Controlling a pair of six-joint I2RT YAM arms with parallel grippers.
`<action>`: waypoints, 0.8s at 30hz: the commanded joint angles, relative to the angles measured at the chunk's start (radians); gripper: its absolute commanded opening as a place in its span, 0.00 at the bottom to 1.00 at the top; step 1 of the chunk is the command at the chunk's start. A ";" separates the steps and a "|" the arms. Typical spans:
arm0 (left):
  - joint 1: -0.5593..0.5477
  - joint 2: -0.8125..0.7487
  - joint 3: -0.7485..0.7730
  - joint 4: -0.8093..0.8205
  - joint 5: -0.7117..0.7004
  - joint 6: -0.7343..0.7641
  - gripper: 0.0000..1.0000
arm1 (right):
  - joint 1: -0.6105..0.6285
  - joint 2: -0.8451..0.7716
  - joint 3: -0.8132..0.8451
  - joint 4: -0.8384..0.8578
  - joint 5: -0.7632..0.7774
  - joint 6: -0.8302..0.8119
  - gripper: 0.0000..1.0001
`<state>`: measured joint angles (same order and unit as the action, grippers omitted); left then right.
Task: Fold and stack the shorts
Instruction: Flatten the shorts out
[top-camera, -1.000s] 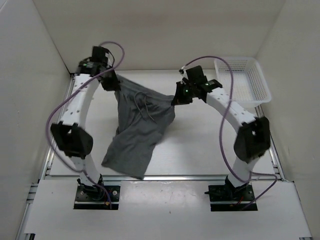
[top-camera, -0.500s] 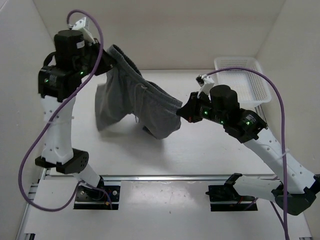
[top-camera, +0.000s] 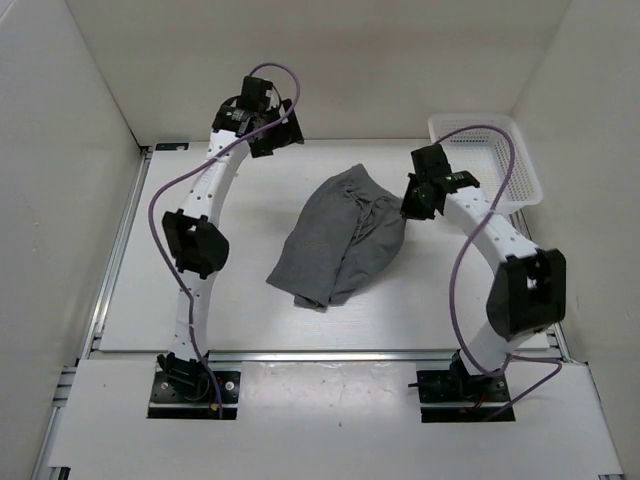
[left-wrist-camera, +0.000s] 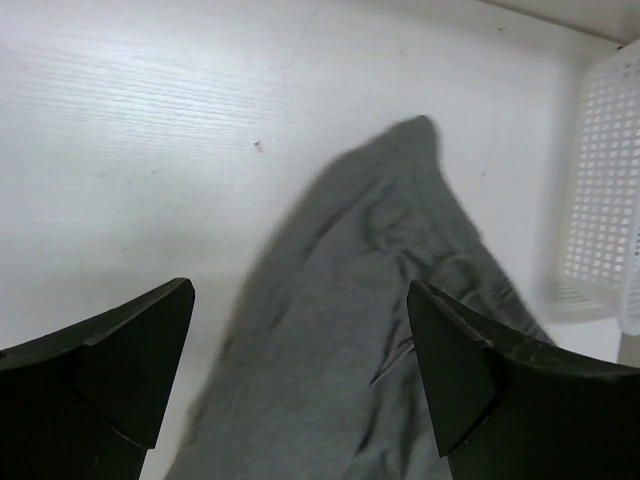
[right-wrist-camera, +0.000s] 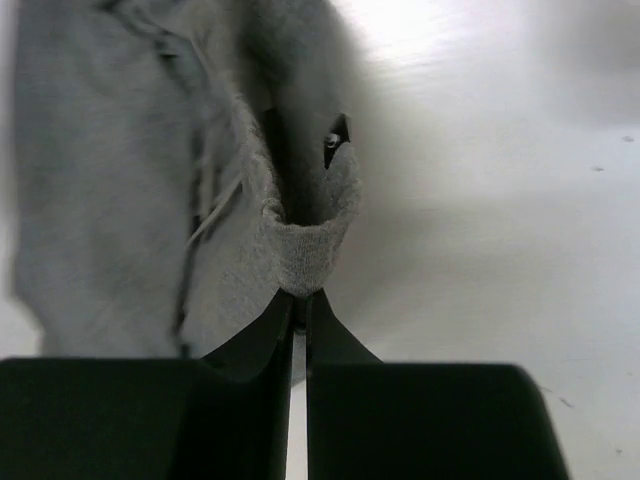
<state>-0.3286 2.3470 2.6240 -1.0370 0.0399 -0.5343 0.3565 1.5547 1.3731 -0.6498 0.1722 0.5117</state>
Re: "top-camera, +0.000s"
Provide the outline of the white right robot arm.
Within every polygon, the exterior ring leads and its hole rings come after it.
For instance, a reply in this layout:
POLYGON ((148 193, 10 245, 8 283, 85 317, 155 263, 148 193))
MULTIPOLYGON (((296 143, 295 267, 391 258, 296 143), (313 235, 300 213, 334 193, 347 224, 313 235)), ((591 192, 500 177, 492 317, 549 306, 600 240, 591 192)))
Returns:
POLYGON ((544 250, 520 234, 486 199, 470 172, 426 179, 415 173, 401 213, 407 219, 427 220, 440 214, 466 236, 454 260, 449 281, 449 309, 463 366, 449 375, 449 387, 470 400, 505 368, 507 357, 532 336, 564 320, 566 314, 566 258, 557 249, 544 250), (473 339, 462 336, 456 312, 457 274, 471 247, 482 255, 494 278, 486 301, 486 321, 473 339))

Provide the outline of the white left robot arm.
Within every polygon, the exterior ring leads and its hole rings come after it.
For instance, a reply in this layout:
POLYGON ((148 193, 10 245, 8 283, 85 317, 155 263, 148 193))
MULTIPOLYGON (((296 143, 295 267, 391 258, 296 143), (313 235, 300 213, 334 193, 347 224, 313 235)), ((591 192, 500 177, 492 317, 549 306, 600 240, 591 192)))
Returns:
POLYGON ((152 197, 147 215, 152 238, 179 286, 174 338, 161 357, 163 369, 186 365, 175 377, 175 388, 188 400, 206 395, 210 377, 199 367, 207 362, 209 305, 214 282, 230 253, 219 230, 220 216, 235 175, 248 157, 271 155, 276 149, 302 144, 294 113, 296 102, 266 96, 237 96, 224 102, 214 117, 203 164, 171 180, 152 197), (159 197, 192 178, 184 201, 162 215, 158 231, 154 210, 159 197))

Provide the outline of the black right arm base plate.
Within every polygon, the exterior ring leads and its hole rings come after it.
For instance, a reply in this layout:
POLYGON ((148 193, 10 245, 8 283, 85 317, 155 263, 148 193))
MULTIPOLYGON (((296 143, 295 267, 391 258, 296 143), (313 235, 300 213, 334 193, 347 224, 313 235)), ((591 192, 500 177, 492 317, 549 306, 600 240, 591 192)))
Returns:
POLYGON ((509 387, 504 376, 481 378, 462 387, 450 371, 419 370, 407 385, 418 392, 421 422, 425 424, 515 422, 509 387))

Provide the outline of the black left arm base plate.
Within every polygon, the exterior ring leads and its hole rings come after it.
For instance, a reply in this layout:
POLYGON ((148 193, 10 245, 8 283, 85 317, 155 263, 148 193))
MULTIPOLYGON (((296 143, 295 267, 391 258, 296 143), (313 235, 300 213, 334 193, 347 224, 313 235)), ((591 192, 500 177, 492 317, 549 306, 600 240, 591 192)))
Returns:
POLYGON ((241 390, 241 372, 215 371, 221 393, 222 407, 218 405, 215 388, 207 374, 198 380, 195 388, 182 385, 160 368, 156 369, 147 408, 149 419, 172 420, 235 420, 241 390))

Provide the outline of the grey drawstring shorts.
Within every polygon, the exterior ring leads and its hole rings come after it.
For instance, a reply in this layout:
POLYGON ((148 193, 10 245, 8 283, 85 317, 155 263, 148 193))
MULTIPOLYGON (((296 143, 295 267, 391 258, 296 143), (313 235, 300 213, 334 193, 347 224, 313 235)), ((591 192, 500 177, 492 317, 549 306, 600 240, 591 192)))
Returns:
POLYGON ((345 304, 400 252, 400 207, 361 164, 330 177, 305 203, 266 282, 302 308, 345 304))

